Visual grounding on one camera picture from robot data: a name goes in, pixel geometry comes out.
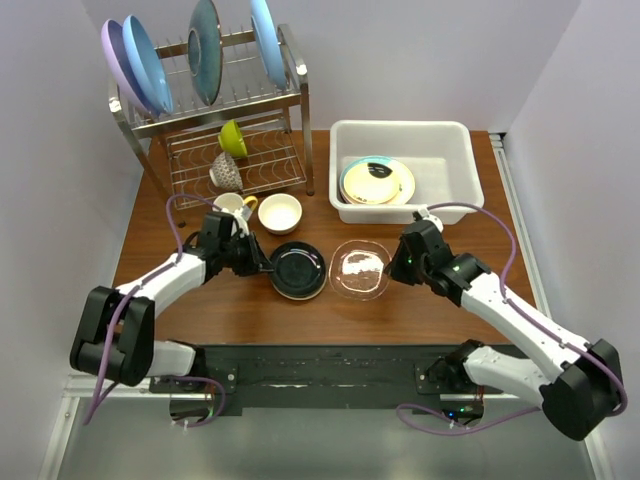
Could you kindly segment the black glossy plate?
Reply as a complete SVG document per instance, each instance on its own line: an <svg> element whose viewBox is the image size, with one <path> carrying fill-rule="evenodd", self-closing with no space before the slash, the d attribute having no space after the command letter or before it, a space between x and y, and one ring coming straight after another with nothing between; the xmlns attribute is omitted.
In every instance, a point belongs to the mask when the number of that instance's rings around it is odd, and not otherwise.
<svg viewBox="0 0 640 480"><path fill-rule="evenodd" d="M285 298L305 301L317 296L325 286L327 266L312 245L290 241L276 248L269 257L273 271L269 279Z"/></svg>

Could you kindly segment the clear glass plate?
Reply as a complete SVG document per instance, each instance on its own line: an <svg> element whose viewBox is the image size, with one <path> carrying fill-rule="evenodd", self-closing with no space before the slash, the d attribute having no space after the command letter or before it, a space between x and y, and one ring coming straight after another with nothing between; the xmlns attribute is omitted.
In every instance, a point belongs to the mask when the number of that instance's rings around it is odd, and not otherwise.
<svg viewBox="0 0 640 480"><path fill-rule="evenodd" d="M344 298L374 300L385 292L389 284L384 270L390 261L388 250L378 242L346 241L333 253L328 273L329 284Z"/></svg>

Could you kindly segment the cream plate with black patch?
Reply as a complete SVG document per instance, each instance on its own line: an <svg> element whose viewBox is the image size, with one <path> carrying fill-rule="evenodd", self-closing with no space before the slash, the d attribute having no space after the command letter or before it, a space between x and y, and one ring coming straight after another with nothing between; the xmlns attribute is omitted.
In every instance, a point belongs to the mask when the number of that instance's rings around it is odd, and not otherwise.
<svg viewBox="0 0 640 480"><path fill-rule="evenodd" d="M384 204L400 191L395 171L379 161L354 162L343 172L340 185L353 203L363 205Z"/></svg>

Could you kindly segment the white plastic bin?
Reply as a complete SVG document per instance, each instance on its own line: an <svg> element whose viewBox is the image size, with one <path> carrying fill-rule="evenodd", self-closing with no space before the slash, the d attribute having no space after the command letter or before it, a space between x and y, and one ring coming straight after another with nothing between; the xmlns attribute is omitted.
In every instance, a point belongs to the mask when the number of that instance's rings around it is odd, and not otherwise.
<svg viewBox="0 0 640 480"><path fill-rule="evenodd" d="M344 199L340 185L354 162L367 157L391 160L408 170L413 189L403 187L397 205L356 205ZM471 136L456 121L340 120L330 130L329 201L347 224L407 224L421 207L453 225L472 206L484 205Z"/></svg>

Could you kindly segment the light blue bottom plate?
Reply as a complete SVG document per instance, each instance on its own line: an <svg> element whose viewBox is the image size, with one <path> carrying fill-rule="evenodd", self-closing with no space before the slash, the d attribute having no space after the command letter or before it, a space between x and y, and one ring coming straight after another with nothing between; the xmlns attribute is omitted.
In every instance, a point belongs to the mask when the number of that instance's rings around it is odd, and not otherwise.
<svg viewBox="0 0 640 480"><path fill-rule="evenodd" d="M406 203L409 202L409 200L412 198L413 194L415 193L415 188L416 188L416 184L415 184L415 178L413 173L411 172L411 170L402 162L395 160L393 158L390 157L385 157L385 156L367 156L367 157L362 157L360 159L354 160L352 161L349 165L347 165L345 167L345 169L342 171L340 178L339 178L339 187L340 187L340 191L342 196L344 197L344 199L351 203L351 204L356 204L353 203L347 196L346 194L343 192L342 187L340 185L340 180L341 177L343 175L343 172L350 166L352 165L354 162L358 162L358 161L365 161L365 160L369 160L369 161L379 161L381 163L385 163L388 164L397 174L399 182L400 182L400 191L399 193L390 201L384 203L384 204L379 204L379 205L404 205Z"/></svg>

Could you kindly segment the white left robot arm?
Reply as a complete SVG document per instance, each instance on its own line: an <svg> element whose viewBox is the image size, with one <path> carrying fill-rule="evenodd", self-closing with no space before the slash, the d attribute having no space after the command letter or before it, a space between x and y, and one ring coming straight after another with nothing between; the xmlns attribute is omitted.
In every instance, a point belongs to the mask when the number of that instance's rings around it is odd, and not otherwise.
<svg viewBox="0 0 640 480"><path fill-rule="evenodd" d="M209 212L196 243L183 245L140 279L88 294L71 347L73 369L136 386L171 376L185 392L200 390L207 368L196 346L155 339L155 320L168 306L223 269L239 277L273 271L256 235L230 213Z"/></svg>

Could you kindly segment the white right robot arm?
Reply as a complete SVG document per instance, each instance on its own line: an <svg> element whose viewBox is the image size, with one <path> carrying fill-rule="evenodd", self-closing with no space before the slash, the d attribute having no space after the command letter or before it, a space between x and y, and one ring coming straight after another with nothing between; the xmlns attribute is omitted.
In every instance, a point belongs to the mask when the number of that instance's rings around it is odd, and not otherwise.
<svg viewBox="0 0 640 480"><path fill-rule="evenodd" d="M620 356L613 345L604 339L591 343L566 330L511 292L474 255L453 254L433 219L404 228L385 272L406 285L429 286L492 325L525 355L510 357L469 340L445 359L452 390L466 393L482 385L515 395L576 441L626 408Z"/></svg>

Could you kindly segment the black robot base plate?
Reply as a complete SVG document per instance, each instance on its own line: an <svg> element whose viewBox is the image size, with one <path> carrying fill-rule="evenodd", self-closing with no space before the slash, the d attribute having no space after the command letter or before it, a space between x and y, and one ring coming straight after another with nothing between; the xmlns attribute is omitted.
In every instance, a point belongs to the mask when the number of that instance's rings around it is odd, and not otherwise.
<svg viewBox="0 0 640 480"><path fill-rule="evenodd" d="M445 367L452 345L208 345L192 380L155 377L154 394L172 396L170 410L200 402L205 379L226 392L224 414L249 408L393 409L432 407L446 395L476 397L480 388Z"/></svg>

